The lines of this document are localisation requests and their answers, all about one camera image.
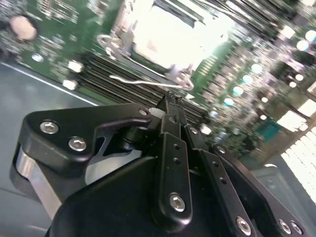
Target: motherboard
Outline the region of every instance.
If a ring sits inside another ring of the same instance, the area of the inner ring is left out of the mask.
[[[316,112],[314,0],[0,0],[0,60],[104,104],[171,91],[209,143],[265,153]]]

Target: black mechanical arm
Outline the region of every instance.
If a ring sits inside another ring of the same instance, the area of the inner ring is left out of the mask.
[[[133,150],[140,157],[86,184],[88,165]],[[149,111],[131,103],[27,115],[10,176],[44,205],[47,237],[307,236],[229,151],[206,146],[172,94]]]

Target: black bracket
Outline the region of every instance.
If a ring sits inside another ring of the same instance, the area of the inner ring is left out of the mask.
[[[183,107],[181,98],[166,94],[157,105],[165,112],[161,119],[138,104],[31,113],[23,120],[11,179],[44,204],[52,237],[84,236],[90,227],[91,237],[112,235],[117,218],[146,225],[130,233],[125,223],[126,233],[115,229],[120,236],[306,237],[299,221],[227,149],[214,144],[209,150]],[[100,134],[108,135],[102,153],[119,146],[141,149],[142,157],[87,186],[84,173]],[[113,143],[114,137],[123,142]],[[218,219],[215,232],[210,216]]]

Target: hole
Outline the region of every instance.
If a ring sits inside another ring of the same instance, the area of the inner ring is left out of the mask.
[[[181,161],[178,158],[173,158],[173,162],[177,165],[181,164]]]
[[[172,122],[174,124],[177,123],[177,119],[176,118],[170,117],[169,120],[170,120],[170,122]]]
[[[219,178],[219,180],[223,183],[223,184],[227,184],[226,180],[223,178]]]
[[[178,146],[178,144],[173,144],[174,149],[179,150],[180,147]]]

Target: gray metal surface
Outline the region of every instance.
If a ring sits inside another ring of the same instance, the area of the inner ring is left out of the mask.
[[[33,111],[97,103],[14,67],[0,64],[0,237],[43,237],[51,221],[44,207],[17,191],[9,178],[22,119]]]
[[[30,181],[50,219],[53,219],[62,201],[37,162],[26,155],[21,148],[16,162],[16,169]]]

